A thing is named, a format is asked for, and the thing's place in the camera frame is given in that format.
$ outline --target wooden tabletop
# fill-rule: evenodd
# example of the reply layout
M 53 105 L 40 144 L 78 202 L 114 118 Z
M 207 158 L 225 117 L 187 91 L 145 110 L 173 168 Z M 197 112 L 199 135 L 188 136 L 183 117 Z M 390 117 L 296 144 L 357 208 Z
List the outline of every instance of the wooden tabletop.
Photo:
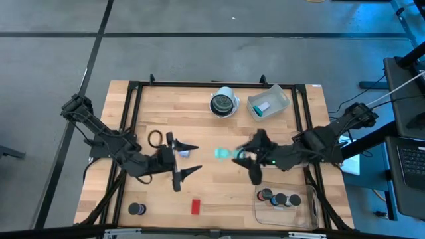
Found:
M 110 128 L 119 128 L 122 109 L 126 98 L 128 81 L 113 80 L 104 104 L 101 120 Z M 215 159 L 216 148 L 233 150 L 247 142 L 258 128 L 265 129 L 269 138 L 276 143 L 291 143 L 296 135 L 294 107 L 288 106 L 281 114 L 262 122 L 256 122 L 246 109 L 248 96 L 263 89 L 237 88 L 234 93 L 241 105 L 231 117 L 219 119 L 209 110 L 211 93 L 217 88 L 185 87 L 143 87 L 141 105 L 135 133 L 143 154 L 155 152 L 147 143 L 147 134 L 158 129 L 165 133 L 172 131 L 180 142 L 198 145 L 189 158 L 176 156 L 179 169 L 202 165 L 181 184 L 181 192 L 174 192 L 171 173 L 153 176 L 149 185 L 143 185 L 127 176 L 119 226 L 160 227 L 160 228 L 223 228 L 289 230 L 288 226 L 260 224 L 253 216 L 254 185 L 248 171 L 230 159 L 223 162 Z M 290 90 L 284 90 L 292 98 Z M 303 128 L 306 129 L 302 98 L 299 94 Z M 320 85 L 307 85 L 307 97 L 313 126 L 327 125 L 329 118 L 323 90 Z M 128 124 L 131 119 L 130 108 Z M 104 196 L 111 159 L 101 159 L 89 168 L 84 183 L 75 222 L 84 220 Z M 327 199 L 335 211 L 349 226 L 353 226 L 351 212 L 341 172 L 333 166 L 322 163 L 321 170 Z M 295 167 L 287 172 L 266 169 L 263 180 L 270 182 L 304 185 L 302 168 Z M 193 199 L 201 200 L 200 215 L 191 215 Z M 128 206 L 133 202 L 143 203 L 147 212 L 143 216 L 132 216 Z M 107 222 L 112 221 L 115 198 L 111 200 Z

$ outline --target gray floor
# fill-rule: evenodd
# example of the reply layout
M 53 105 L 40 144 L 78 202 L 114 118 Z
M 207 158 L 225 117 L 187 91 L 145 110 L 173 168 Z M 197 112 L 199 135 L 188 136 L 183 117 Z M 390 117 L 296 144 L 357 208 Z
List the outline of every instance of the gray floor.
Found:
M 106 1 L 7 0 L 0 2 L 0 31 L 97 32 Z M 423 20 L 414 8 L 406 20 L 418 41 Z M 309 3 L 302 0 L 115 1 L 107 32 L 403 33 L 390 3 Z M 64 131 L 60 107 L 78 91 L 92 38 L 0 38 L 0 145 L 27 158 L 0 160 L 0 231 L 31 226 Z M 383 58 L 412 49 L 403 39 L 111 38 L 103 39 L 86 95 L 100 115 L 110 80 L 269 82 L 322 84 L 328 110 L 360 92 L 357 82 L 383 75 Z M 370 91 L 369 102 L 384 91 Z M 392 120 L 378 109 L 379 127 Z M 361 137 L 373 129 L 353 132 Z M 46 223 L 72 224 L 89 148 L 75 133 Z M 363 231 L 420 237 L 423 222 L 375 218 L 384 204 L 370 190 L 347 187 L 355 226 Z M 403 234 L 403 228 L 411 228 Z

